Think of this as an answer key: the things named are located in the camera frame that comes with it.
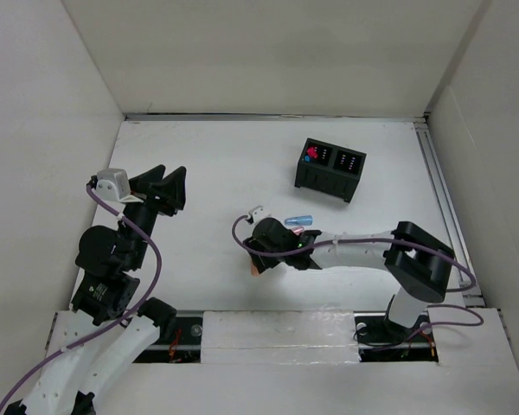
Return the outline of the orange translucent marker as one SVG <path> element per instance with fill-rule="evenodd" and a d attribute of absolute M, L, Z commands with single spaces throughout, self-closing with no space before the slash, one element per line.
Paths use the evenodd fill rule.
<path fill-rule="evenodd" d="M 251 274 L 254 277 L 258 277 L 260 275 L 260 271 L 254 265 L 252 265 L 251 266 Z"/>

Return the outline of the blue translucent marker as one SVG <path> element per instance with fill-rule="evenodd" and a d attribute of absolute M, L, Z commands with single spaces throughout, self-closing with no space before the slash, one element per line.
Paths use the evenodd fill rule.
<path fill-rule="evenodd" d="M 288 227 L 307 227 L 313 223 L 311 215 L 299 215 L 285 218 L 284 224 Z"/>

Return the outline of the pink cap black highlighter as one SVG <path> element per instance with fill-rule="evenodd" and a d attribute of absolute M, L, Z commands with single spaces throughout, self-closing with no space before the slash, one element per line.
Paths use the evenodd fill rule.
<path fill-rule="evenodd" d="M 310 158 L 310 159 L 318 159 L 318 153 L 317 153 L 317 147 L 316 146 L 311 146 L 307 149 L 306 151 L 306 155 Z"/>

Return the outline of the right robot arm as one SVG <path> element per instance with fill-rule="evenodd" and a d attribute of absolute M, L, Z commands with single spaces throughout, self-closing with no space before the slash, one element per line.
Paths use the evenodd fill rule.
<path fill-rule="evenodd" d="M 243 245 L 259 273 L 280 263 L 300 271 L 356 267 L 388 272 L 400 289 L 377 327 L 382 332 L 378 342 L 387 344 L 405 341 L 426 306 L 444 302 L 455 259 L 449 246 L 409 221 L 386 233 L 353 236 L 319 230 L 296 234 L 267 217 L 254 225 Z"/>

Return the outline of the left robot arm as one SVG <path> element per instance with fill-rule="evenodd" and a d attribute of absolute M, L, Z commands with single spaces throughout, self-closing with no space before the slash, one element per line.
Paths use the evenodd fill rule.
<path fill-rule="evenodd" d="M 83 271 L 70 303 L 59 348 L 30 369 L 12 390 L 40 377 L 22 399 L 8 392 L 0 414 L 94 414 L 129 366 L 154 342 L 169 341 L 176 309 L 151 295 L 163 267 L 151 235 L 160 215 L 186 202 L 187 170 L 160 164 L 135 177 L 103 169 L 87 194 L 112 214 L 117 228 L 93 226 L 80 237 L 75 264 Z"/>

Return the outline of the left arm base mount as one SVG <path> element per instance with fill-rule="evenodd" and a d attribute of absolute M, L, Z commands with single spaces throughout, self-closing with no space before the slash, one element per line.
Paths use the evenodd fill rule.
<path fill-rule="evenodd" d="M 177 311 L 162 300 L 150 297 L 138 315 L 159 323 L 159 338 L 147 346 L 134 363 L 199 363 L 201 361 L 203 313 Z"/>

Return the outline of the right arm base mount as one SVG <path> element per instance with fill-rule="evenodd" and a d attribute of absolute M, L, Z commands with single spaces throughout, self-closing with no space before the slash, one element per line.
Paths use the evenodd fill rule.
<path fill-rule="evenodd" d="M 416 329 L 430 322 L 427 313 L 418 317 L 412 329 L 386 322 L 383 312 L 357 312 L 354 321 L 353 340 L 361 363 L 437 362 L 439 359 L 430 329 L 412 336 Z"/>

